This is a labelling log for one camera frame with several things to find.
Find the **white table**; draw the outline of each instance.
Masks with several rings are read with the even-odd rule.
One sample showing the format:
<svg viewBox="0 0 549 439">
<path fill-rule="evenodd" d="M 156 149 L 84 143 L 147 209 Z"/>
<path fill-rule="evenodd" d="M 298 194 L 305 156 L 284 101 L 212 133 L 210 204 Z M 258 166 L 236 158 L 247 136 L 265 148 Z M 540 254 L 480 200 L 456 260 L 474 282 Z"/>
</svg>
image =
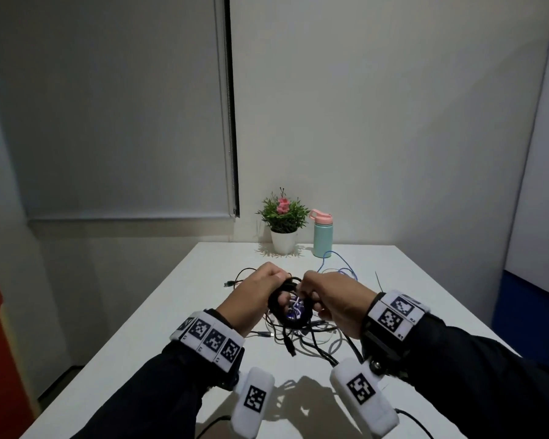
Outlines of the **white table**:
<svg viewBox="0 0 549 439">
<path fill-rule="evenodd" d="M 195 310 L 215 308 L 224 300 L 231 291 L 224 288 L 225 281 L 233 280 L 245 267 L 258 267 L 266 261 L 302 276 L 305 271 L 317 270 L 321 265 L 321 259 L 314 257 L 310 249 L 310 245 L 300 245 L 297 255 L 281 257 L 271 254 L 270 246 L 257 243 L 198 243 L 22 437 L 70 437 L 135 371 L 161 351 L 169 334 L 187 316 Z M 406 292 L 429 305 L 448 325 L 500 341 L 395 246 L 334 245 L 334 250 L 350 263 L 359 281 L 373 290 L 379 291 L 377 272 L 385 291 Z M 335 255 L 325 261 L 325 268 L 342 266 L 344 262 Z M 264 322 L 256 329 L 264 331 Z M 325 340 L 325 336 L 329 334 L 321 333 L 317 338 Z M 324 344 L 324 348 L 333 340 Z M 271 338 L 249 338 L 245 348 L 241 370 L 252 366 L 263 368 L 275 376 L 278 388 L 259 438 L 361 437 L 332 392 L 331 367 L 326 361 L 304 354 L 292 358 L 284 346 L 275 344 Z M 353 352 L 346 342 L 334 353 L 339 361 L 350 356 Z M 381 384 L 391 404 L 417 417 L 436 439 L 464 437 L 408 384 L 391 377 L 385 377 Z M 209 391 L 197 416 L 197 431 L 208 420 L 230 414 L 235 401 L 233 394 L 221 389 Z M 212 427 L 204 439 L 212 437 L 230 437 L 225 423 Z M 386 437 L 423 438 L 425 434 L 411 420 L 401 418 L 400 425 Z"/>
</svg>

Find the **black jacket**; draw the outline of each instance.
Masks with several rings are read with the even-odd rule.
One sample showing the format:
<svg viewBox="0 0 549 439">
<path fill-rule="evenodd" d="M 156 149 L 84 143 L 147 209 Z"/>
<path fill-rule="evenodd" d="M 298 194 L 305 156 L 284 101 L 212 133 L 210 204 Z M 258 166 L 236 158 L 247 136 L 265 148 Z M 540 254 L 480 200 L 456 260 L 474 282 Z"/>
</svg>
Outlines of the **black jacket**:
<svg viewBox="0 0 549 439">
<path fill-rule="evenodd" d="M 470 439 L 549 433 L 549 369 L 430 315 L 406 340 L 410 384 Z M 193 438 L 211 379 L 186 369 L 178 359 L 183 354 L 203 370 L 194 351 L 171 342 L 73 438 Z"/>
</svg>

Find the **potted plant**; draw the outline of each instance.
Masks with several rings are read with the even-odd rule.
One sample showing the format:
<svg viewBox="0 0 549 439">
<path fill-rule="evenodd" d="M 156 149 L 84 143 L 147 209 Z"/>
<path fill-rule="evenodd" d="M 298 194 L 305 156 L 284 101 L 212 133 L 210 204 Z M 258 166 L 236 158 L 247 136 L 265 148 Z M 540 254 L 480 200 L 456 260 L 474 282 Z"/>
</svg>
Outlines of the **potted plant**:
<svg viewBox="0 0 549 439">
<path fill-rule="evenodd" d="M 263 201 L 264 208 L 256 212 L 269 225 L 274 249 L 278 254 L 291 254 L 295 250 L 297 231 L 306 225 L 309 209 L 299 199 L 289 200 L 285 189 L 280 188 L 280 197 L 272 193 Z"/>
</svg>

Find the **pink flower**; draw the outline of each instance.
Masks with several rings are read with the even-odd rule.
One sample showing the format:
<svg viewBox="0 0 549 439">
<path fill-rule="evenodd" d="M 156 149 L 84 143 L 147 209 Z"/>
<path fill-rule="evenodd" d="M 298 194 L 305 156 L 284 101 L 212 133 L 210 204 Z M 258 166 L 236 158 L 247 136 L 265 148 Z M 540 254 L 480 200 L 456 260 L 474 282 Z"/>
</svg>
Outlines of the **pink flower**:
<svg viewBox="0 0 549 439">
<path fill-rule="evenodd" d="M 289 212 L 289 205 L 291 204 L 290 200 L 286 197 L 281 197 L 278 199 L 278 206 L 276 212 L 279 214 L 286 214 Z"/>
</svg>

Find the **mint green water bottle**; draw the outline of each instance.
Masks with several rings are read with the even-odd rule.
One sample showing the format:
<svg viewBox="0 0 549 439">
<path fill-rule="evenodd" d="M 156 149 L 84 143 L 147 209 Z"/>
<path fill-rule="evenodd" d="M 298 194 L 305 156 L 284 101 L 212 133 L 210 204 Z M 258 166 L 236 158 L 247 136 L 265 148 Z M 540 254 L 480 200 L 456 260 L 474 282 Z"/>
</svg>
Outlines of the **mint green water bottle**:
<svg viewBox="0 0 549 439">
<path fill-rule="evenodd" d="M 331 256 L 331 245 L 334 240 L 334 220 L 331 214 L 326 214 L 317 209 L 312 209 L 309 218 L 315 221 L 315 231 L 313 234 L 313 255 L 323 258 Z"/>
</svg>

